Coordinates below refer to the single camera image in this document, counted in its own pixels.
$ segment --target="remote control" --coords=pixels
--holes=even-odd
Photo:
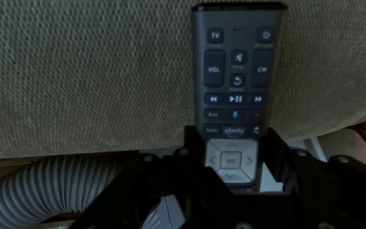
[[[263,133],[286,8],[281,2],[192,7],[196,129],[203,139]]]

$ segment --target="power button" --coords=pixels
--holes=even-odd
[[[272,43],[273,41],[273,30],[271,27],[259,27],[257,40],[259,43]]]

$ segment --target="textured fabric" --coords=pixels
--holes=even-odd
[[[287,0],[271,124],[366,118],[366,0]],[[196,0],[0,0],[0,157],[182,143]]]

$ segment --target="gray flexible hose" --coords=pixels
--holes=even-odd
[[[37,161],[0,180],[0,229],[34,227],[64,212],[81,212],[113,179],[114,162],[83,156]]]

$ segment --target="xfinity logo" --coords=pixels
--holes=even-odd
[[[245,132],[244,127],[226,127],[224,128],[225,134],[243,134]]]

